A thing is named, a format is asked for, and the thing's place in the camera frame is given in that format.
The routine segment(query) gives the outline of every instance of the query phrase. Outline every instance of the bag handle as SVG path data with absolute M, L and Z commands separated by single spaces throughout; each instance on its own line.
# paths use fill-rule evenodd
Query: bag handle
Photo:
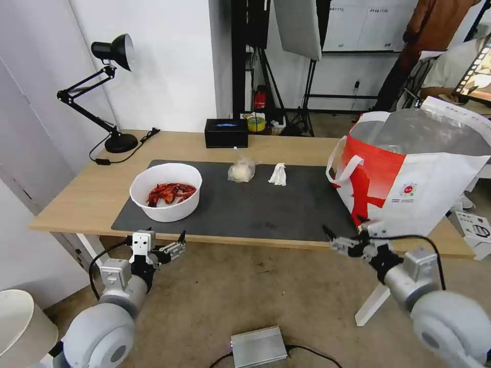
M 340 184 L 342 182 L 345 182 L 346 180 L 349 179 L 353 171 L 357 168 L 358 165 L 363 165 L 363 159 L 360 156 L 353 156 L 346 167 L 344 168 L 344 171 L 341 173 L 341 175 L 337 179 L 333 179 L 331 177 L 331 174 L 329 173 L 329 170 L 332 168 L 332 163 L 334 161 L 334 158 L 338 154 L 338 151 L 341 147 L 341 143 L 346 142 L 346 136 L 342 137 L 339 142 L 336 144 L 334 149 L 331 152 L 331 155 L 329 156 L 329 160 L 327 161 L 327 167 L 326 167 L 326 176 L 327 179 L 333 183 L 333 184 Z

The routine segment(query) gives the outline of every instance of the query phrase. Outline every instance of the white bowl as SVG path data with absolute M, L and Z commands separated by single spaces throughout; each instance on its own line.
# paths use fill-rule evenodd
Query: white bowl
M 192 185 L 196 192 L 181 203 L 166 204 L 162 199 L 157 207 L 148 206 L 148 195 L 157 184 L 179 182 Z M 169 163 L 153 166 L 139 174 L 129 188 L 129 195 L 145 214 L 158 222 L 178 221 L 189 216 L 198 206 L 199 190 L 203 182 L 198 169 L 186 164 Z

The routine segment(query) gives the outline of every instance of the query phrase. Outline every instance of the lamp base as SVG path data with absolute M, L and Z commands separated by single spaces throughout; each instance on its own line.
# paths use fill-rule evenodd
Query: lamp base
M 109 139 L 104 143 L 106 151 L 110 153 L 123 153 L 131 151 L 138 145 L 138 139 L 127 133 L 111 134 Z

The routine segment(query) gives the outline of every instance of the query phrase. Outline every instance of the monitor screen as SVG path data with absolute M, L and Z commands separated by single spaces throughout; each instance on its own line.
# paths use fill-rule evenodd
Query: monitor screen
M 460 80 L 454 94 L 491 104 L 491 40 L 489 38 Z

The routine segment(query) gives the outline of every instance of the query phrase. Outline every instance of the lamp arm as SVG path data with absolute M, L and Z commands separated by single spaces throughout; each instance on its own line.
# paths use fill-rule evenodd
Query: lamp arm
M 77 97 L 89 92 L 90 90 L 92 90 L 94 88 L 97 88 L 98 86 L 100 86 L 101 84 L 104 84 L 108 80 L 113 79 L 114 75 L 115 75 L 115 70 L 116 70 L 116 67 L 114 67 L 112 65 L 105 66 L 104 68 L 102 68 L 97 73 L 92 74 L 91 76 L 89 76 L 89 77 L 81 80 L 80 82 L 74 84 L 73 86 L 68 87 L 67 89 L 63 89 L 63 90 L 58 91 L 56 96 L 58 97 L 58 100 L 60 100 L 64 104 L 68 105 L 73 110 L 84 115 L 87 119 L 92 120 L 94 123 L 99 125 L 102 129 L 105 129 L 109 133 L 117 133 L 118 129 L 117 129 L 116 125 L 111 125 L 107 121 L 102 120 L 100 117 L 95 116 L 91 112 L 84 109 L 82 106 L 75 103 L 75 99 Z M 107 78 L 104 78 L 103 80 L 101 80 L 101 81 L 99 81 L 99 82 L 97 82 L 91 86 L 79 88 L 79 86 L 81 86 L 82 84 L 90 81 L 91 79 L 96 78 L 97 76 L 101 75 L 102 73 L 106 73 Z

